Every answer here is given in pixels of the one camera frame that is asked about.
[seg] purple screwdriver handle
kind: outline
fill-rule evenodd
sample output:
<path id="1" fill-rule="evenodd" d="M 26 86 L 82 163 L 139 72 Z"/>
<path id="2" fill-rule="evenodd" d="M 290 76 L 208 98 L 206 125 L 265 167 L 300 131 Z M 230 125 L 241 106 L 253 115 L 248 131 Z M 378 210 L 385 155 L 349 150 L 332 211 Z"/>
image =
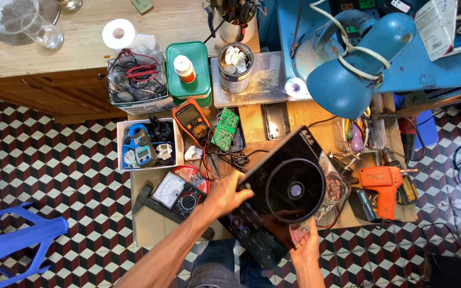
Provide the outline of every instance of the purple screwdriver handle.
<path id="1" fill-rule="evenodd" d="M 351 149 L 354 152 L 361 152 L 364 149 L 364 142 L 360 136 L 359 127 L 355 123 L 351 125 L 351 134 L 353 135 L 353 139 L 351 140 Z"/>

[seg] green circuit board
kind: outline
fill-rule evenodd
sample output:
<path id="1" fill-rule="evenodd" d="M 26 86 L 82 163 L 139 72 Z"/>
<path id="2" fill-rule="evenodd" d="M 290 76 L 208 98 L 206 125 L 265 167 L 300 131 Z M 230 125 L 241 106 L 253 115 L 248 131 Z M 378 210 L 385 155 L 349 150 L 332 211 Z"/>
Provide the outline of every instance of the green circuit board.
<path id="1" fill-rule="evenodd" d="M 211 142 L 220 147 L 223 151 L 228 151 L 231 147 L 234 133 L 238 126 L 239 116 L 229 110 L 227 107 L 223 108 L 216 129 L 214 130 L 213 139 Z"/>

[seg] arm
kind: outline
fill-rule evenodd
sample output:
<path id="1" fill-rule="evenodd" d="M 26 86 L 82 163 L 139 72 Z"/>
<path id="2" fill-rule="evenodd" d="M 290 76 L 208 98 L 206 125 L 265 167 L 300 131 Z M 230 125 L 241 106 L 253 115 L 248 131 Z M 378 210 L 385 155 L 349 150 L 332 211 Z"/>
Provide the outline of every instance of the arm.
<path id="1" fill-rule="evenodd" d="M 300 288 L 324 288 L 323 274 L 319 267 L 320 242 L 317 235 L 316 220 L 309 221 L 309 234 L 291 249 L 291 261 L 297 272 Z"/>
<path id="2" fill-rule="evenodd" d="M 235 172 L 219 180 L 207 199 L 129 269 L 116 287 L 168 287 L 189 250 L 209 225 L 253 196 L 248 189 L 236 192 L 238 180 L 242 177 L 244 174 Z"/>

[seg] jeans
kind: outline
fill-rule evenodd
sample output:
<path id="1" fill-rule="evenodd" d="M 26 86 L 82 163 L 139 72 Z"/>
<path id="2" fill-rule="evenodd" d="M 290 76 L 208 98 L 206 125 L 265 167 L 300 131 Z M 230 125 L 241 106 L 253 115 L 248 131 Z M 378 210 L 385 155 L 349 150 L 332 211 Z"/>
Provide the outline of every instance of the jeans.
<path id="1" fill-rule="evenodd" d="M 234 275 L 235 239 L 210 241 L 195 259 L 186 288 L 274 288 L 261 275 L 262 266 L 250 255 L 240 260 L 240 280 Z"/>

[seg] glass cup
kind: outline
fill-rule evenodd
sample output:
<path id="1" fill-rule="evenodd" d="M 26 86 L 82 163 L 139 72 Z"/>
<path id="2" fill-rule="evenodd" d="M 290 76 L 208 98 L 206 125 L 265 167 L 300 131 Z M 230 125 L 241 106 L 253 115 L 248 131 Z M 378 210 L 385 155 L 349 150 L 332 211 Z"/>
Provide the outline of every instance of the glass cup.
<path id="1" fill-rule="evenodd" d="M 25 16 L 21 21 L 21 29 L 29 38 L 44 47 L 57 49 L 63 43 L 61 32 L 39 14 Z"/>
<path id="2" fill-rule="evenodd" d="M 56 2 L 68 10 L 78 10 L 81 7 L 83 0 L 56 0 Z"/>

